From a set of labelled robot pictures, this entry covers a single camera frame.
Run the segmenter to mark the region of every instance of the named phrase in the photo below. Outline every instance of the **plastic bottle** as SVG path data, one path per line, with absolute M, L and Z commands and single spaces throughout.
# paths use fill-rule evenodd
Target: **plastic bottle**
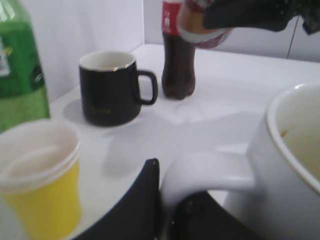
M 164 0 L 162 34 L 165 63 L 162 89 L 167 98 L 183 100 L 194 93 L 196 77 L 194 70 L 195 46 L 184 41 L 178 33 L 177 16 L 183 0 Z
M 19 0 L 0 0 L 0 133 L 49 118 L 32 21 Z

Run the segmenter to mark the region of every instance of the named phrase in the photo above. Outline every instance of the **black object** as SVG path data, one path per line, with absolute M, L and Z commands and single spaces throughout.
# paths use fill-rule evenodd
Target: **black object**
M 154 240 L 159 219 L 159 163 L 146 161 L 119 203 L 74 240 Z
M 224 210 L 207 192 L 194 194 L 176 209 L 169 240 L 264 240 Z
M 206 9 L 207 29 L 249 27 L 284 30 L 289 21 L 301 15 L 308 34 L 320 31 L 319 0 L 215 0 Z
M 139 76 L 152 82 L 152 99 L 141 99 Z M 80 83 L 84 117 L 96 125 L 117 126 L 135 119 L 142 105 L 158 98 L 156 76 L 137 70 L 135 58 L 124 52 L 99 52 L 80 60 Z

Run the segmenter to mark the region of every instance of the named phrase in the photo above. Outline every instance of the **green bottle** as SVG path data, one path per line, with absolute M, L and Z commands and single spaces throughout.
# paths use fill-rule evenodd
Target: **green bottle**
M 49 117 L 31 18 L 19 0 L 0 0 L 0 133 Z

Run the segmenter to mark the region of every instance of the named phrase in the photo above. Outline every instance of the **white mug handle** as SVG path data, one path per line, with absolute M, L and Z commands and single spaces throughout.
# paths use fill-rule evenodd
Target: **white mug handle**
M 196 152 L 180 157 L 172 163 L 161 185 L 159 239 L 167 239 L 173 212 L 188 196 L 207 190 L 251 192 L 254 187 L 255 177 L 243 154 Z

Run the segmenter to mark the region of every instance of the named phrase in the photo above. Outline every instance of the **paper cup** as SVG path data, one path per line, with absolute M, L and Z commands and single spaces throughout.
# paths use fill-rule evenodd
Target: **paper cup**
M 79 140 L 40 120 L 0 135 L 0 194 L 32 240 L 62 240 L 81 219 Z

